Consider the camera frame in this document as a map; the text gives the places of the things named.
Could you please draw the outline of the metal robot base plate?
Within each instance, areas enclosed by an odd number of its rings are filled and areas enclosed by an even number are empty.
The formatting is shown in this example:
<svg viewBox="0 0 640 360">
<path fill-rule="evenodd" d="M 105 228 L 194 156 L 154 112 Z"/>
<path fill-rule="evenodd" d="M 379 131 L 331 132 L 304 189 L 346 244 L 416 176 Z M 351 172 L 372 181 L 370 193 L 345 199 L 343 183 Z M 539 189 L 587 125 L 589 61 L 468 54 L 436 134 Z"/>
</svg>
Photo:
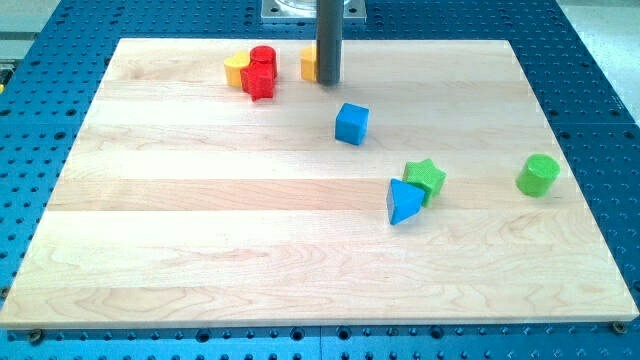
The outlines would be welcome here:
<svg viewBox="0 0 640 360">
<path fill-rule="evenodd" d="M 317 0 L 260 0 L 260 15 L 266 23 L 314 22 L 317 3 Z M 345 21 L 366 21 L 365 0 L 343 0 L 342 3 Z"/>
</svg>

